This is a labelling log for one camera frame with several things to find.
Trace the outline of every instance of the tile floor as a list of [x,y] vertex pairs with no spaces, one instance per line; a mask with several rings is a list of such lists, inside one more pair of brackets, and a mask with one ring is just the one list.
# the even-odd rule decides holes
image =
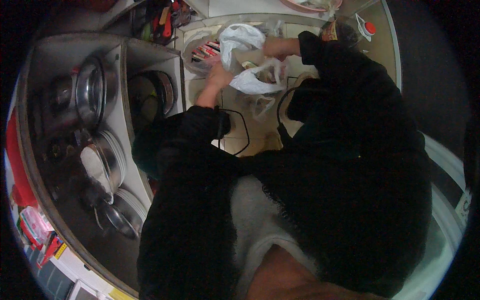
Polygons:
[[[220,25],[215,25],[186,31],[184,33],[184,41],[186,41],[188,38],[190,38],[199,31],[211,31],[212,34],[214,34],[220,27]],[[300,24],[285,24],[284,28],[282,29],[286,37],[297,37],[300,32],[305,30],[310,31],[316,35],[320,32],[319,27],[305,26]],[[288,62],[288,87],[292,87],[297,77],[303,72],[312,72],[317,74],[317,71],[313,66],[303,65],[301,63],[301,58],[299,57],[289,57]],[[187,109],[193,105],[196,96],[198,96],[198,93],[204,88],[204,86],[205,79],[203,77],[188,72],[188,70],[185,70],[185,93],[187,100]],[[266,149],[280,147],[278,142],[279,136],[276,130],[278,126],[276,120],[276,109],[278,106],[278,102],[283,96],[283,93],[284,91],[278,92],[274,95],[275,104],[267,112],[265,119],[261,121],[258,121],[253,117],[251,110],[252,101],[248,95],[244,95],[241,92],[235,90],[234,88],[228,86],[218,96],[217,102],[220,107],[239,111],[245,118],[245,123],[247,125],[248,133],[250,136],[250,144],[244,151],[238,154],[238,156],[251,156]],[[231,154],[234,154],[240,151],[247,144],[248,140],[241,116],[237,113],[230,113],[230,115],[230,119],[233,123],[233,128],[231,132],[220,141],[220,148]],[[285,127],[287,128],[290,135],[294,135],[302,125],[302,123],[296,121],[282,121],[285,124]],[[268,142],[265,139],[266,136],[270,136]],[[214,140],[212,144],[217,146],[218,140]]]

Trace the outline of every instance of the person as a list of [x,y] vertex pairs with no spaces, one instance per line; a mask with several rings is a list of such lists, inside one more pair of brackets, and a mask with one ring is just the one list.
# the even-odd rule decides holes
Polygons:
[[141,235],[141,299],[392,297],[422,258],[431,219],[424,139],[385,68],[310,32],[269,38],[307,78],[286,111],[304,123],[281,150],[235,157],[211,142],[215,65],[193,107],[142,131],[139,167],[160,178]]

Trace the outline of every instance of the black fuzzy jacket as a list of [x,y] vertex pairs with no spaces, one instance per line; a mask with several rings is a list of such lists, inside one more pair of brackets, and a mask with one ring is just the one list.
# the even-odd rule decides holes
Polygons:
[[231,299],[230,189],[253,174],[280,204],[317,276],[391,297],[421,259],[431,217],[429,161],[385,68],[353,49],[299,35],[303,64],[332,91],[322,118],[360,157],[338,161],[302,143],[240,159],[211,146],[217,114],[192,107],[177,136],[163,141],[160,191],[145,221],[138,257],[141,299]]

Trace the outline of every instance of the red cap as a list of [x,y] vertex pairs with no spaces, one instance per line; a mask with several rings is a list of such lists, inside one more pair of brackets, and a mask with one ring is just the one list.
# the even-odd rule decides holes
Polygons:
[[370,22],[365,22],[365,29],[368,31],[369,34],[374,35],[377,29],[375,28],[375,25],[373,25]]

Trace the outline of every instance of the plastic container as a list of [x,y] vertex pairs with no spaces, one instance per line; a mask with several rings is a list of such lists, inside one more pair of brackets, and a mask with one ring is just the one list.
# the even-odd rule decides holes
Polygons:
[[340,16],[328,24],[321,33],[324,41],[337,40],[348,47],[356,46],[361,40],[372,41],[376,28],[363,20],[357,13],[352,17]]

